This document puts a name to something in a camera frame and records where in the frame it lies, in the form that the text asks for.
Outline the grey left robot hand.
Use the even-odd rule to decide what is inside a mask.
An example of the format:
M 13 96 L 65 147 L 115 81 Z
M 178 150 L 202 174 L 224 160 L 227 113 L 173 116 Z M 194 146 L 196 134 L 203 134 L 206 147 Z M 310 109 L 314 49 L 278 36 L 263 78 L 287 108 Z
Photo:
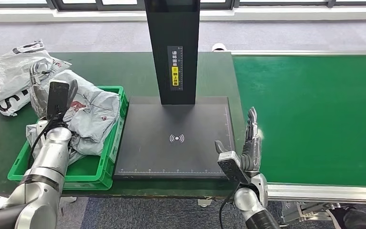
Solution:
M 78 91 L 78 82 L 55 78 L 52 66 L 42 59 L 30 67 L 30 102 L 39 118 L 62 120 Z

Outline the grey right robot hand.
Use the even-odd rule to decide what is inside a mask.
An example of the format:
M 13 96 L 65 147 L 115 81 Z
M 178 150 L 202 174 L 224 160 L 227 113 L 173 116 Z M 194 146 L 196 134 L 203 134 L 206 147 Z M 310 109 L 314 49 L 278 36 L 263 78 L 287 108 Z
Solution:
M 260 173 L 263 134 L 258 127 L 255 107 L 248 110 L 247 117 L 245 142 L 241 154 L 225 149 L 219 140 L 214 142 L 218 154 L 217 163 L 226 176 L 243 172 L 247 176 L 253 177 Z

